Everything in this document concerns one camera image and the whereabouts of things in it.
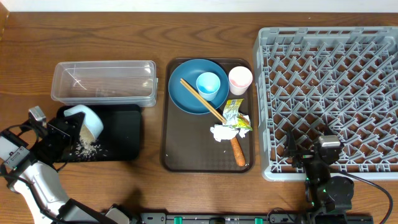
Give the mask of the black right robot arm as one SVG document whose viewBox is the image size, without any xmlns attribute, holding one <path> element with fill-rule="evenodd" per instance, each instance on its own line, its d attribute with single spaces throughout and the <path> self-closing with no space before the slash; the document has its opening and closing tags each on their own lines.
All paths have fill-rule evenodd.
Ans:
<svg viewBox="0 0 398 224">
<path fill-rule="evenodd" d="M 346 211 L 352 209 L 354 183 L 348 177 L 332 177 L 330 167 L 339 159 L 342 149 L 343 143 L 329 128 L 310 149 L 299 148 L 293 131 L 287 131 L 284 156 L 292 158 L 292 167 L 304 170 L 305 195 L 312 204 L 312 208 L 297 217 L 296 223 L 348 223 Z"/>
</svg>

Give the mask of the white tissue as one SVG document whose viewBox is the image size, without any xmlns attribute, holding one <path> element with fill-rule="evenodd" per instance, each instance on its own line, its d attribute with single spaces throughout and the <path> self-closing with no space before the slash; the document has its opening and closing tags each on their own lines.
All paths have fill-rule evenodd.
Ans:
<svg viewBox="0 0 398 224">
<path fill-rule="evenodd" d="M 216 141 L 232 140 L 236 136 L 245 138 L 246 133 L 252 131 L 251 120 L 248 115 L 239 113 L 237 116 L 228 119 L 226 124 L 216 124 L 210 128 Z"/>
</svg>

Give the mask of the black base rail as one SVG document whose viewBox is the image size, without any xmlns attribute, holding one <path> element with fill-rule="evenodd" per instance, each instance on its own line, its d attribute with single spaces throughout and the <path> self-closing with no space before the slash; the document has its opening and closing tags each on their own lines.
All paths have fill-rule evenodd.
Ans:
<svg viewBox="0 0 398 224">
<path fill-rule="evenodd" d="M 373 224 L 372 216 L 343 213 L 288 213 L 273 210 L 262 215 L 142 213 L 138 224 Z"/>
</svg>

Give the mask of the yellow green snack wrapper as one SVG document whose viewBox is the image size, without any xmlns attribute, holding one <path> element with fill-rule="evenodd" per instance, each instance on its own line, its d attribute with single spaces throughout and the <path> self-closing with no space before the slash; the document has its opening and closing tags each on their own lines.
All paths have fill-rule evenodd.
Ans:
<svg viewBox="0 0 398 224">
<path fill-rule="evenodd" d="M 239 108 L 243 101 L 242 98 L 228 100 L 223 110 L 223 117 L 226 120 L 226 125 L 230 125 L 236 129 L 252 131 L 249 116 L 239 112 Z"/>
</svg>

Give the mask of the pink plastic cup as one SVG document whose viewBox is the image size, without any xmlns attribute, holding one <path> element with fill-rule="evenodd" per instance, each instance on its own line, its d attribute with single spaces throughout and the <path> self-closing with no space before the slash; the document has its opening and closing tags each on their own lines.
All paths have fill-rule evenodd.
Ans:
<svg viewBox="0 0 398 224">
<path fill-rule="evenodd" d="M 253 75 L 250 69 L 238 66 L 228 73 L 229 90 L 234 95 L 243 95 L 252 83 Z"/>
</svg>

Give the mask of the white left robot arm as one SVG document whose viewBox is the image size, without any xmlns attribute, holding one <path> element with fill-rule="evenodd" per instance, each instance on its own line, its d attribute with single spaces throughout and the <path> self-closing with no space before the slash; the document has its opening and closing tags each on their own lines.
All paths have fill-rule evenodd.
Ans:
<svg viewBox="0 0 398 224">
<path fill-rule="evenodd" d="M 47 121 L 40 108 L 32 108 L 29 119 L 18 125 L 21 133 L 34 132 L 36 140 L 31 146 L 11 128 L 1 131 L 1 177 L 10 190 L 25 198 L 35 223 L 131 222 L 118 206 L 97 212 L 70 198 L 61 186 L 53 163 L 73 147 L 86 118 L 99 119 L 79 111 Z"/>
</svg>

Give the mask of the grey plastic dishwasher rack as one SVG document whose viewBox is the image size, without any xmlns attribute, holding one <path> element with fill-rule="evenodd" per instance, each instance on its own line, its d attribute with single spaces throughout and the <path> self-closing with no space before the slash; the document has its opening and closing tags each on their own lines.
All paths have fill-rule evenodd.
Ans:
<svg viewBox="0 0 398 224">
<path fill-rule="evenodd" d="M 335 169 L 397 179 L 396 27 L 265 27 L 253 59 L 263 178 L 303 180 L 287 131 L 309 149 L 330 128 L 344 144 Z"/>
</svg>

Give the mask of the black tray bin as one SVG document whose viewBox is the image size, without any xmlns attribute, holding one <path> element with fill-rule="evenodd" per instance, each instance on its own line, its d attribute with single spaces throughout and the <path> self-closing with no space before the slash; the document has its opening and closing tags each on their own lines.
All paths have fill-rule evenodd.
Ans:
<svg viewBox="0 0 398 224">
<path fill-rule="evenodd" d="M 90 161 L 79 161 L 68 153 L 68 162 L 130 161 L 140 150 L 141 109 L 137 105 L 90 105 L 101 119 L 103 130 L 96 140 L 106 152 Z M 72 106 L 63 106 L 55 118 L 64 118 L 64 111 Z"/>
</svg>

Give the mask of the brown serving tray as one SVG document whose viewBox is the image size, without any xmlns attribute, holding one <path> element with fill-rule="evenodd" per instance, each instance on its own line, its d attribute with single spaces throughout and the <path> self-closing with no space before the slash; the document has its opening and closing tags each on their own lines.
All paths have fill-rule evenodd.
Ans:
<svg viewBox="0 0 398 224">
<path fill-rule="evenodd" d="M 171 172 L 245 173 L 254 165 L 254 131 L 238 137 L 245 163 L 239 166 L 233 147 L 227 140 L 216 141 L 211 127 L 217 119 L 181 83 L 184 79 L 193 88 L 197 78 L 205 72 L 219 76 L 221 86 L 214 109 L 222 112 L 228 100 L 236 98 L 229 90 L 228 73 L 242 66 L 249 68 L 240 58 L 176 58 L 167 65 L 164 123 L 161 143 L 161 162 Z"/>
</svg>

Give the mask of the clear plastic bin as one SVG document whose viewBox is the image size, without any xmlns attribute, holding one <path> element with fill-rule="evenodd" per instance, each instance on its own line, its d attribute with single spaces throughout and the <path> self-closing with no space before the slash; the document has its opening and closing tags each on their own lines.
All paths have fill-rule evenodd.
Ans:
<svg viewBox="0 0 398 224">
<path fill-rule="evenodd" d="M 65 105 L 151 107 L 157 99 L 156 64 L 151 60 L 60 62 L 51 98 Z"/>
</svg>

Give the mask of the light blue bowl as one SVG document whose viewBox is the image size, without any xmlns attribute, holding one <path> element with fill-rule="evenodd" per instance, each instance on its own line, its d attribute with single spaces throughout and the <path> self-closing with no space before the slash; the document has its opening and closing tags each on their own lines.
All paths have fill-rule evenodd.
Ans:
<svg viewBox="0 0 398 224">
<path fill-rule="evenodd" d="M 100 117 L 92 109 L 85 105 L 73 106 L 72 108 L 65 110 L 63 113 L 65 116 L 71 116 L 77 113 L 84 113 L 85 116 L 83 124 L 93 136 L 94 141 L 97 140 L 104 128 Z"/>
</svg>

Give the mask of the light blue plastic cup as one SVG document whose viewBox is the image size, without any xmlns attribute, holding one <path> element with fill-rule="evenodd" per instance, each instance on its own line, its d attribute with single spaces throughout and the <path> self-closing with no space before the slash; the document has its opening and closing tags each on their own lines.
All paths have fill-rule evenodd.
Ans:
<svg viewBox="0 0 398 224">
<path fill-rule="evenodd" d="M 220 78 L 212 72 L 205 72 L 199 75 L 196 80 L 197 90 L 206 101 L 213 100 L 220 89 Z"/>
</svg>

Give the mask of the orange carrot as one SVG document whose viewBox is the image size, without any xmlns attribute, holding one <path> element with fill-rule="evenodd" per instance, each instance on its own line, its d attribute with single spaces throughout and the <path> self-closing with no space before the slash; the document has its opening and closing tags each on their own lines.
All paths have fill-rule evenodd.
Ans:
<svg viewBox="0 0 398 224">
<path fill-rule="evenodd" d="M 230 140 L 230 142 L 231 142 L 231 146 L 232 146 L 233 153 L 234 153 L 234 158 L 236 160 L 237 165 L 240 167 L 244 166 L 246 164 L 246 160 L 244 158 L 244 154 L 243 154 L 243 151 L 241 149 L 238 139 L 236 137 L 234 137 Z"/>
</svg>

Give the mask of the pile of white rice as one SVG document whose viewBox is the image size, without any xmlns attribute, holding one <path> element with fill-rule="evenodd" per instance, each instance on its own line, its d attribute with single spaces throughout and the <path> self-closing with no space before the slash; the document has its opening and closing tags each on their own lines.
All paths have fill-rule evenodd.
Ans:
<svg viewBox="0 0 398 224">
<path fill-rule="evenodd" d="M 80 129 L 78 142 L 69 155 L 79 161 L 90 161 L 104 152 L 106 150 L 102 149 L 101 145 L 96 143 L 95 137 L 86 125 L 83 124 Z"/>
</svg>

